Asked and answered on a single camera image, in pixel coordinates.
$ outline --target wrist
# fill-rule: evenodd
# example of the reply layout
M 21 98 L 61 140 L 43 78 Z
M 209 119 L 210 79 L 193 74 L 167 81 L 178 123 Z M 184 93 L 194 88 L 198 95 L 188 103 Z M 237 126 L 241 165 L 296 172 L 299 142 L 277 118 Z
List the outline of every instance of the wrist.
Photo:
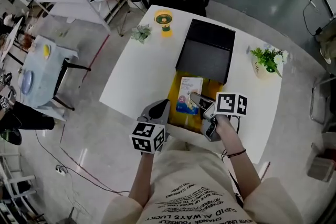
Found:
M 141 159 L 145 160 L 145 161 L 152 161 L 154 160 L 154 154 L 151 153 L 142 153 Z
M 236 154 L 244 150 L 243 144 L 236 132 L 226 132 L 220 135 L 220 138 L 228 155 Z

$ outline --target power strip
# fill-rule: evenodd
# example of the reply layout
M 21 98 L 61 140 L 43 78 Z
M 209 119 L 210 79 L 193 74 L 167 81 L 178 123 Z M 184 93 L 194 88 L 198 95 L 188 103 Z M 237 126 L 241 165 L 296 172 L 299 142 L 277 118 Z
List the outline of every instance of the power strip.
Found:
M 56 167 L 55 170 L 58 174 L 65 176 L 65 172 L 61 168 Z

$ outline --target white t-shirt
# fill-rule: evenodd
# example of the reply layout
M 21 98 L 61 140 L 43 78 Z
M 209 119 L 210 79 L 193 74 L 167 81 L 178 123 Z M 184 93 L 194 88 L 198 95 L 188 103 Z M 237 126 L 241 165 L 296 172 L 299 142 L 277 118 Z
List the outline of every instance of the white t-shirt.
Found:
M 12 18 L 13 18 L 13 14 L 7 15 L 4 18 L 4 25 L 13 27 L 14 26 L 14 22 L 12 21 Z
M 276 178 L 261 183 L 241 208 L 222 161 L 200 148 L 162 152 L 153 165 L 151 187 L 144 208 L 128 197 L 112 200 L 102 224 L 303 223 Z

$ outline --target green plant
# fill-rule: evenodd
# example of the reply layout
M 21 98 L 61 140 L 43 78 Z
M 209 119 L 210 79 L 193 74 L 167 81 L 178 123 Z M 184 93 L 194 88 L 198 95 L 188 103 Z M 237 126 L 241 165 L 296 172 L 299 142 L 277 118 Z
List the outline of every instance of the green plant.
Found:
M 277 69 L 277 65 L 287 62 L 288 52 L 275 49 L 262 50 L 260 48 L 256 48 L 250 52 L 258 58 L 258 63 L 265 66 L 268 72 L 276 72 L 280 77 L 282 77 Z
M 144 40 L 151 34 L 152 28 L 148 25 L 138 25 L 132 29 L 132 39 L 138 40 L 143 43 Z

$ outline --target yellow object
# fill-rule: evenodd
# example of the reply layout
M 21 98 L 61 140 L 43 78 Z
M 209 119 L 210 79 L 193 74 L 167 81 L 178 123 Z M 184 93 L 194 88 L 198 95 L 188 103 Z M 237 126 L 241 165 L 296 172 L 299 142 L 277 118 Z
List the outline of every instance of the yellow object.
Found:
M 171 37 L 173 36 L 173 30 L 169 24 L 173 20 L 173 14 L 170 10 L 160 9 L 155 13 L 154 20 L 162 26 L 161 36 Z
M 45 44 L 43 47 L 43 54 L 44 54 L 44 59 L 48 60 L 50 56 L 50 46 Z
M 202 119 L 199 112 L 200 110 L 198 110 L 197 115 L 176 111 L 177 100 L 179 98 L 178 92 L 180 91 L 182 77 L 196 76 L 187 72 L 176 71 L 175 78 L 168 94 L 168 99 L 171 102 L 168 123 L 201 134 Z M 216 100 L 216 93 L 221 92 L 222 88 L 223 84 L 203 78 L 202 95 Z

